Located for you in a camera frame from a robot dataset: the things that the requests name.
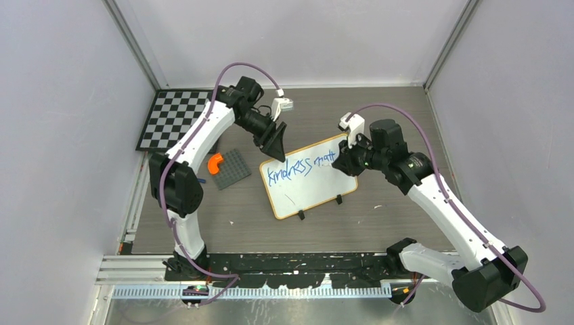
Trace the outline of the yellow framed whiteboard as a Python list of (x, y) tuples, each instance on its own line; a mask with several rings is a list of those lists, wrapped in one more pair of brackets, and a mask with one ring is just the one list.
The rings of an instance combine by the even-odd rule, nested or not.
[(286, 160), (262, 162), (259, 173), (276, 219), (285, 219), (339, 196), (356, 191), (356, 177), (332, 167), (339, 156), (339, 143), (346, 135), (305, 146), (286, 155)]

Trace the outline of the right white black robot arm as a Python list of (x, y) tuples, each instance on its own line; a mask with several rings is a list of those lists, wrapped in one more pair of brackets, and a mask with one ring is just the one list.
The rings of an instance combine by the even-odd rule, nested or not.
[(404, 238), (387, 248), (387, 271), (396, 278), (410, 272), (424, 274), (451, 287), (459, 301), (480, 312), (515, 290), (521, 280), (511, 270), (523, 273), (528, 256), (519, 246), (508, 247), (487, 231), (460, 204), (434, 172), (429, 157), (411, 152), (401, 127), (393, 119), (370, 124), (370, 135), (363, 134), (364, 119), (344, 115), (338, 124), (346, 132), (332, 167), (348, 176), (364, 170), (380, 171), (434, 221), (456, 249), (457, 255), (426, 248), (412, 238)]

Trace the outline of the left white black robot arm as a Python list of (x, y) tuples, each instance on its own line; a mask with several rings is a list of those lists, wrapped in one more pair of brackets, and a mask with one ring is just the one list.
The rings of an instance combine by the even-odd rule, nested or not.
[(241, 77), (236, 85), (218, 85), (206, 102), (198, 120), (172, 148), (153, 154), (149, 159), (152, 196), (158, 201), (168, 227), (172, 230), (175, 248), (165, 265), (191, 280), (202, 279), (208, 271), (206, 245), (198, 225), (198, 208), (204, 190), (197, 172), (215, 142), (232, 125), (238, 125), (253, 136), (253, 142), (265, 155), (285, 161), (283, 136), (286, 124), (280, 113), (290, 110), (293, 101), (276, 89), (267, 114), (255, 104), (264, 94), (252, 78)]

